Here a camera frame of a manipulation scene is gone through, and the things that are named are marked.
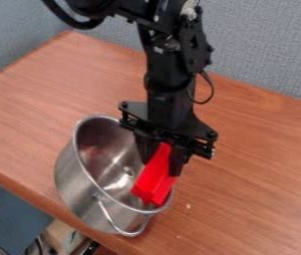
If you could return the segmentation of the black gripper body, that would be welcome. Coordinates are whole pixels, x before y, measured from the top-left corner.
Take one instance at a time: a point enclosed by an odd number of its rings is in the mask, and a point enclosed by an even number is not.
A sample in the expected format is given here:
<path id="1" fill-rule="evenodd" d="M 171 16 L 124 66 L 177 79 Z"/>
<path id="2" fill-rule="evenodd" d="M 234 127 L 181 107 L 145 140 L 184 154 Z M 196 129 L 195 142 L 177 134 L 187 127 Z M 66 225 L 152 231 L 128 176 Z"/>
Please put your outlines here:
<path id="1" fill-rule="evenodd" d="M 121 101 L 120 125 L 171 145 L 183 146 L 189 156 L 211 159 L 216 131 L 198 119 L 185 93 L 148 93 L 144 102 Z"/>

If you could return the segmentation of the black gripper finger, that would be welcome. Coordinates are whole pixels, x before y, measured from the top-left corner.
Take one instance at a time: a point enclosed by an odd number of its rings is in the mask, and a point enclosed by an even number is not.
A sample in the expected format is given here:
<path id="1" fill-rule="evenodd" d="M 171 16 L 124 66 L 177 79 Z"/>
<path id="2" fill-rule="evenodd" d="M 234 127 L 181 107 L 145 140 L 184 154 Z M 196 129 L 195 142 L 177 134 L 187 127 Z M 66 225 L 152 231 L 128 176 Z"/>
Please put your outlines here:
<path id="1" fill-rule="evenodd" d="M 135 134 L 135 138 L 141 162 L 143 164 L 147 164 L 159 147 L 159 141 L 147 135 L 137 133 Z"/>
<path id="2" fill-rule="evenodd" d="M 183 166 L 187 164 L 189 159 L 189 151 L 179 145 L 171 148 L 168 155 L 168 175 L 179 176 Z"/>

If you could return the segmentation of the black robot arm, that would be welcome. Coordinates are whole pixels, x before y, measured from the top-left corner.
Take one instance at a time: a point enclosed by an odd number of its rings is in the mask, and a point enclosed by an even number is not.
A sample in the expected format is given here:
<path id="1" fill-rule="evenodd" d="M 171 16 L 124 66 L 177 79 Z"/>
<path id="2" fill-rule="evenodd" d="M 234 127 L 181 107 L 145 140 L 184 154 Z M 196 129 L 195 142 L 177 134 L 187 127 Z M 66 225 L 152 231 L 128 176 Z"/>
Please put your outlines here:
<path id="1" fill-rule="evenodd" d="M 144 87 L 147 100 L 120 102 L 120 125 L 133 132 L 143 161 L 149 161 L 157 145 L 171 145 L 168 171 L 180 175 L 193 155 L 211 158 L 216 131 L 193 113 L 204 104 L 193 98 L 195 80 L 210 77 L 212 47 L 203 32 L 199 0 L 41 0 L 53 15 L 70 27 L 91 30 L 107 18 L 121 16 L 137 26 L 147 56 Z"/>

